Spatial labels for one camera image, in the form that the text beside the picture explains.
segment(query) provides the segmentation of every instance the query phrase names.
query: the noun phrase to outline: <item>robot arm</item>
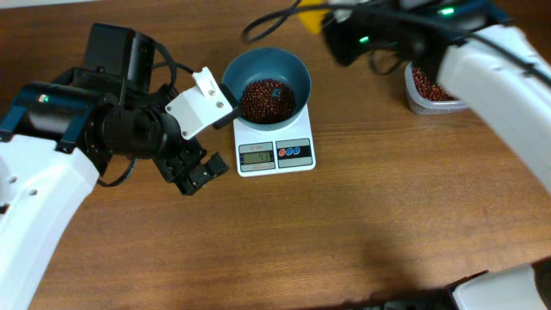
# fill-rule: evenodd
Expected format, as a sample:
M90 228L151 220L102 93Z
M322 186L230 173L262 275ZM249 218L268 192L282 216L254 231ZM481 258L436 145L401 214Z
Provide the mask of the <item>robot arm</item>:
M155 49L172 79L149 94ZM28 307L113 154L151 158L184 195L229 169L218 153L202 164L207 151L195 135L238 117L237 100L208 68L191 73L197 85L178 94L176 64L163 46L96 24L82 67L20 91L0 121L0 308Z
M340 65L380 49L412 61L466 102L551 193L551 68L503 11L487 0L330 2L261 17L245 29L244 39L265 37L266 33L252 39L248 35L271 19L332 10L322 21L323 36ZM476 275L428 298L364 309L545 310L551 308L550 279L547 260Z

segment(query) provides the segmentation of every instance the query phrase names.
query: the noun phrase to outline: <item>wooden table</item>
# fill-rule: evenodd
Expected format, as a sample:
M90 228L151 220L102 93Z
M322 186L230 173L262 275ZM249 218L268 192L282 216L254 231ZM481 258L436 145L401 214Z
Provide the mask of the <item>wooden table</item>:
M498 1L551 58L548 0ZM242 28L288 1L101 1L0 11L0 100L79 65L93 22L135 28L175 59L226 66ZM232 165L191 197L151 161L96 188L65 230L31 308L301 308L433 288L551 254L542 186L473 113L416 116L403 74L335 64L297 18L258 46L298 55L313 77L318 166L241 178L232 126L200 141ZM168 79L156 72L154 87ZM180 90L192 80L180 74ZM124 170L124 159L109 176Z

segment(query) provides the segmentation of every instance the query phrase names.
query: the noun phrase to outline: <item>black cable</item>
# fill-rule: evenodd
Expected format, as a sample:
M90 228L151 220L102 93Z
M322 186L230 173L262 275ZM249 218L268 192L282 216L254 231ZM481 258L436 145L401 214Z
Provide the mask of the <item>black cable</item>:
M379 70L379 67L377 66L377 64L375 63L375 51L370 51L368 53L368 59L369 59L369 68L371 68L371 71L376 74L376 75L379 75L379 76L387 76L389 75L390 73L396 71L396 69L399 68L400 65L402 65L402 63L404 62L402 59L398 59L396 60L396 63L391 66L390 68L388 68L388 70L384 71L384 72L381 72Z
M551 88L551 77L545 74L543 71L538 70L535 68L534 64L524 61L522 58L517 56L515 53L512 53L511 51L507 50L506 48L496 44L495 42L488 40L487 38L479 35L474 34L468 30L458 28L455 26L450 26L448 24L434 21L419 15L414 15L410 13L404 13L404 12L395 12L395 11L389 11L384 9L375 9L370 8L365 5L350 5L350 4L316 4L316 5L306 5L302 7L296 7L296 8L288 8L288 9L282 9L270 14L267 14L265 16L262 16L249 24L241 34L243 41L245 43L252 43L255 42L258 39L257 37L249 38L249 33L252 29L256 28L257 26L271 21L273 19L276 19L278 17L286 16L289 17L291 15L296 15L302 12L308 12L308 11L314 11L314 10L321 10L321 9L350 9L350 10L356 10L356 9L362 9L365 13L368 15L376 16L376 17L385 17L389 19L393 19L398 22L410 22L417 24L419 26L427 27L427 28L435 28L439 30L449 31L452 33L458 33L463 38L469 38L473 40L477 40L478 42L487 45L488 47L494 49L496 52L502 54L504 57L506 57L509 61L511 61L513 64L519 66L523 70L525 70L530 75L538 78L540 81L542 81L544 84L546 84L548 87Z
M132 158L130 160L130 164L128 164L127 169L122 173L122 175L114 180L112 183L105 183L102 180L97 180L97 184L103 187L115 187L117 185L121 185L121 183L125 182L129 177L130 174L132 174L132 171L136 167L136 163L138 163L138 159Z
M155 65L153 65L152 69L157 69L157 68L160 68L160 67L164 67L164 66L167 66L169 65L168 63L166 62L162 62L162 63L156 63ZM180 64L180 63L176 63L176 67L186 71L187 73L189 74L193 74L194 71L193 69L189 68L188 66L184 65L184 64Z
M301 0L296 0L293 3L293 5L291 5L290 9L296 8L297 6L299 6L300 1ZM258 34L257 36L251 38L251 42L255 42L267 37L274 31L276 31L276 29L278 29L289 17L290 15L284 15L282 18L279 19L279 21L275 22L275 24L271 25L268 29L264 30L262 33Z

